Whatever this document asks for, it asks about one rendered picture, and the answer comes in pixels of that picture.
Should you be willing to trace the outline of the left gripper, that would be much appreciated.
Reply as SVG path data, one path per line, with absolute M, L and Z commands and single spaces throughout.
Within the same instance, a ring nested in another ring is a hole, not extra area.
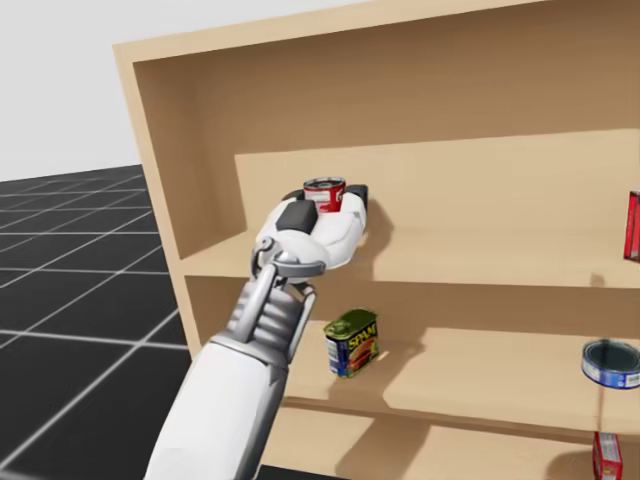
M 303 189 L 289 192 L 267 216 L 256 245 L 271 238 L 302 263 L 322 262 L 328 270 L 349 263 L 367 225 L 369 187 L 348 185 L 339 212 L 318 213 Z

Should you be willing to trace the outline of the red and white can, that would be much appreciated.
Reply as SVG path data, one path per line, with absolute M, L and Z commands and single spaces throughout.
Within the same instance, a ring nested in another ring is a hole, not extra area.
M 343 177 L 318 177 L 303 184 L 305 199 L 313 201 L 319 213 L 339 212 L 345 188 Z

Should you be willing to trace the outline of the green and blue rectangular can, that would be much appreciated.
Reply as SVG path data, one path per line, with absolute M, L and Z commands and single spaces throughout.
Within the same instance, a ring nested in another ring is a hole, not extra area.
M 377 315 L 354 309 L 323 328 L 330 370 L 339 378 L 351 378 L 379 354 Z

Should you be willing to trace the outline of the blue flat can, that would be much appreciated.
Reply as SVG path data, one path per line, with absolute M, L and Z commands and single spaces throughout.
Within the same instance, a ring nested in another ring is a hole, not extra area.
M 581 370 L 591 381 L 606 388 L 639 388 L 640 349 L 606 338 L 590 341 L 582 349 Z

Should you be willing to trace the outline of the pale wooden shelf unit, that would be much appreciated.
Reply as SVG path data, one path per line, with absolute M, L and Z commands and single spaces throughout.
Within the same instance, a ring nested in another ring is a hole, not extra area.
M 581 370 L 640 349 L 640 0 L 377 0 L 114 54 L 192 361 L 286 194 L 369 187 L 254 480 L 595 480 L 595 432 L 640 480 L 640 387 Z M 354 309 L 379 354 L 339 378 L 323 328 Z

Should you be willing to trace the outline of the red and white carton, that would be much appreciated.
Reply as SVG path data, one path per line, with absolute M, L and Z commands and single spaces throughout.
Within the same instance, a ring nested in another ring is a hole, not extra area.
M 622 480 L 623 459 L 616 434 L 594 433 L 592 463 L 595 480 Z

